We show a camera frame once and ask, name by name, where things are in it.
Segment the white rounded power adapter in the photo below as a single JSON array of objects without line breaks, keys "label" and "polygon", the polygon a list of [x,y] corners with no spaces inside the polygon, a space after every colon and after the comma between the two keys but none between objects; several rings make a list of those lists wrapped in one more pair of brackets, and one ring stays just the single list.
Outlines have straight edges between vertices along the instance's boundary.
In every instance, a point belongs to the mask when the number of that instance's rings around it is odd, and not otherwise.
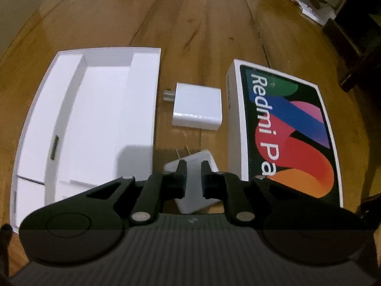
[{"label": "white rounded power adapter", "polygon": [[201,164],[207,161],[212,172],[218,172],[219,169],[214,161],[214,158],[209,150],[201,150],[194,154],[186,146],[187,155],[180,156],[179,150],[175,149],[177,159],[164,165],[165,172],[174,172],[180,160],[187,163],[187,182],[185,196],[182,199],[175,199],[176,205],[182,214],[193,214],[200,210],[208,209],[210,206],[219,202],[218,199],[206,199],[203,196],[201,184]]}]

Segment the white charger with prongs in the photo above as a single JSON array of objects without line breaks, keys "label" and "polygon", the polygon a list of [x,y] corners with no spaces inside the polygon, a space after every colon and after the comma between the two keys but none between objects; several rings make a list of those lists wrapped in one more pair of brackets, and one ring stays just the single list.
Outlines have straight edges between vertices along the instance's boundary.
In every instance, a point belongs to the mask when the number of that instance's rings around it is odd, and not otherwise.
[{"label": "white charger with prongs", "polygon": [[218,130],[222,124],[219,88],[177,83],[175,91],[164,91],[163,100],[173,103],[173,126]]}]

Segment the Redmi Pad SE box lid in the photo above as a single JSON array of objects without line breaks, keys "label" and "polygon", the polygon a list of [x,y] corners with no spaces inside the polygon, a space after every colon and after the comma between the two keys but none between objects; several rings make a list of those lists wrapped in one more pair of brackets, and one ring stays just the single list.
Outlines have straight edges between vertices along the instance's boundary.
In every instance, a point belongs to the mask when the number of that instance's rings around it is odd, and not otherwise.
[{"label": "Redmi Pad SE box lid", "polygon": [[317,85],[235,59],[226,75],[228,169],[342,207],[333,131]]}]

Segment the white open box tray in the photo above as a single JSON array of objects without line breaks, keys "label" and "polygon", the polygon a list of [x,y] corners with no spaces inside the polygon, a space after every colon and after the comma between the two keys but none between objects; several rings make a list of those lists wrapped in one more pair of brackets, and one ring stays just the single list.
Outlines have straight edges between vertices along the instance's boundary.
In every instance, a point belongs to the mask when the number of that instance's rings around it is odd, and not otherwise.
[{"label": "white open box tray", "polygon": [[10,224],[122,176],[152,174],[159,48],[58,52],[28,111],[10,195]]}]

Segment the white papers on floor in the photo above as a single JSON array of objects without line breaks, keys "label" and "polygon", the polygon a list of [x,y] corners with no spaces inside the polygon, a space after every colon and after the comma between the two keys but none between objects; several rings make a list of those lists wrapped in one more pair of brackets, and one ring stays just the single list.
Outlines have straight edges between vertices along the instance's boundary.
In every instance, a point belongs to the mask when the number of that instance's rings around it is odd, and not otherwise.
[{"label": "white papers on floor", "polygon": [[324,26],[328,20],[333,20],[336,17],[335,11],[327,3],[318,3],[320,7],[316,8],[311,2],[305,3],[302,0],[296,1],[301,13],[321,26]]}]

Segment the dark wooden furniture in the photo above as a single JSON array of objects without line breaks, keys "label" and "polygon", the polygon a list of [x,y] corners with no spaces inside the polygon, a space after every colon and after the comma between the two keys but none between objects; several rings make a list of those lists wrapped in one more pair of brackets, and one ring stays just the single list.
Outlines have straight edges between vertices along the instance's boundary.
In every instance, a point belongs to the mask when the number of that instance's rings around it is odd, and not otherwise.
[{"label": "dark wooden furniture", "polygon": [[346,64],[342,90],[373,80],[380,85],[380,0],[346,0],[323,33]]}]

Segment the white drawer cabinet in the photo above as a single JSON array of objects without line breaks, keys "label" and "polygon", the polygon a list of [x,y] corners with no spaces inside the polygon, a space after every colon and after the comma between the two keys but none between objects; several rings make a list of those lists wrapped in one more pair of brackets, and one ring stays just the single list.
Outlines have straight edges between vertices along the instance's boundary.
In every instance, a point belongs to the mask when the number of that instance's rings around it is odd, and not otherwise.
[{"label": "white drawer cabinet", "polygon": [[37,0],[0,0],[1,57],[37,10]]}]

